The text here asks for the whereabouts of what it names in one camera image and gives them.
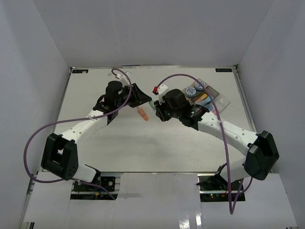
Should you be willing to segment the orange cap pink highlighter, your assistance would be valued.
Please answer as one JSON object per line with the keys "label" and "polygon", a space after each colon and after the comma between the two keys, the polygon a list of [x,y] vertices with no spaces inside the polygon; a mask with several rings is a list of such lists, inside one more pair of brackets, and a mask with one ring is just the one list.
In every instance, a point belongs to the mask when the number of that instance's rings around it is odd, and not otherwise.
{"label": "orange cap pink highlighter", "polygon": [[202,100],[206,99],[207,97],[208,97],[207,94],[201,95],[201,96],[196,100],[196,103],[201,102]]}

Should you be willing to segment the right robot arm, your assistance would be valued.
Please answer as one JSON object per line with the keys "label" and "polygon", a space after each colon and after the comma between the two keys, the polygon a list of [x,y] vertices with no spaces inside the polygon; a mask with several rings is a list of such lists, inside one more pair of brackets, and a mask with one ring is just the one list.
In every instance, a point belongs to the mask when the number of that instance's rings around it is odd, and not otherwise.
{"label": "right robot arm", "polygon": [[244,158],[219,166],[214,176],[201,178],[198,186],[203,191],[227,190],[233,182],[246,177],[265,180],[279,159],[271,133],[256,133],[227,121],[220,122],[207,108],[190,104],[179,89],[169,90],[164,84],[154,89],[156,116],[165,122],[178,119],[184,126],[210,134],[237,149]]}

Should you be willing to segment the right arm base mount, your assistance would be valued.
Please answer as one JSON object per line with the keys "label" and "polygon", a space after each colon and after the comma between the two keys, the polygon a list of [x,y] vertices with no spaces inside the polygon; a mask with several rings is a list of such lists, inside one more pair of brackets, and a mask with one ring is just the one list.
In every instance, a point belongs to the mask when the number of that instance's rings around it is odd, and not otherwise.
{"label": "right arm base mount", "polygon": [[[217,185],[210,183],[210,179],[213,178],[214,175],[209,174],[199,174],[198,175],[198,183],[196,184],[199,187],[200,193],[200,201],[204,202],[228,202],[228,189],[225,185]],[[235,200],[235,196],[237,194],[238,188],[241,184],[241,180],[234,181],[231,183],[231,194],[232,194],[232,202]],[[242,193],[244,190],[244,186],[242,185],[240,194],[237,198],[237,201],[245,201],[245,194]]]}

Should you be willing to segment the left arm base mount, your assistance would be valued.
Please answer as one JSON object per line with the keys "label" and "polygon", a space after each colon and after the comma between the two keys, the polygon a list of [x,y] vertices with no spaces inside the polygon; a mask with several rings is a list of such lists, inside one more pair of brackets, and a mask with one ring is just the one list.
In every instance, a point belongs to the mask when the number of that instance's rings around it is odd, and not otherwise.
{"label": "left arm base mount", "polygon": [[100,176],[94,185],[74,181],[70,199],[74,200],[115,200],[118,196],[116,177]]}

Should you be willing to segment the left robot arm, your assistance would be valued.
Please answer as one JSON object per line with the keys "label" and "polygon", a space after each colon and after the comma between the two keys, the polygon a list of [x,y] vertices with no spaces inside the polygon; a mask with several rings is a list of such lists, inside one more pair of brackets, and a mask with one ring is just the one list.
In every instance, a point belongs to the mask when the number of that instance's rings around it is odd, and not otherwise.
{"label": "left robot arm", "polygon": [[42,156],[41,166],[63,180],[84,181],[89,190],[100,187],[101,179],[97,169],[81,165],[78,149],[100,129],[109,125],[118,115],[118,108],[138,107],[152,100],[133,83],[131,87],[119,81],[108,83],[105,94],[100,96],[96,105],[87,115],[87,120],[79,122],[69,130],[48,136]]}

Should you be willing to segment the green correction tape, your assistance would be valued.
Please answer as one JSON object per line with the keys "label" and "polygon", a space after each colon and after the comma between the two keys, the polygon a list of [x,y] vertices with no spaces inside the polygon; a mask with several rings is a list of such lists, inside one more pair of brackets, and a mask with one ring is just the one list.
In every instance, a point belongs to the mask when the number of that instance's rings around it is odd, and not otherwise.
{"label": "green correction tape", "polygon": [[149,105],[151,106],[151,108],[152,108],[154,111],[156,111],[156,108],[155,108],[155,105],[154,105],[154,100],[151,100],[151,101],[149,102]]}

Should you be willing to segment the orange correction tape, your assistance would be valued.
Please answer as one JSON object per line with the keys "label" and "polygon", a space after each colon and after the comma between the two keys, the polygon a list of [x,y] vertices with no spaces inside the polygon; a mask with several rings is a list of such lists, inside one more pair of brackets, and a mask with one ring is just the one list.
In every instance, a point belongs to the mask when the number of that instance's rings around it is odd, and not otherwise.
{"label": "orange correction tape", "polygon": [[145,113],[145,111],[142,108],[137,107],[137,111],[145,121],[149,120],[149,117],[147,116],[147,114]]}

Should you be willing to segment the blue washi tape roll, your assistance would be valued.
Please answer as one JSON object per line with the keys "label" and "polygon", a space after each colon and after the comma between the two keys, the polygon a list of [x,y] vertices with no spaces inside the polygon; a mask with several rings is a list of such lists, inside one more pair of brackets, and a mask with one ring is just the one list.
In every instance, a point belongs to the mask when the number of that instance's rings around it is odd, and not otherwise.
{"label": "blue washi tape roll", "polygon": [[202,80],[198,80],[194,82],[194,88],[198,92],[202,92],[206,87],[206,83]]}
{"label": "blue washi tape roll", "polygon": [[194,88],[194,87],[191,87],[191,86],[186,87],[185,90],[184,90],[184,94],[185,94],[186,97],[188,97],[188,98],[193,98],[193,97],[195,97],[195,96],[196,96],[196,93],[197,93],[197,91],[195,90],[195,88]]}

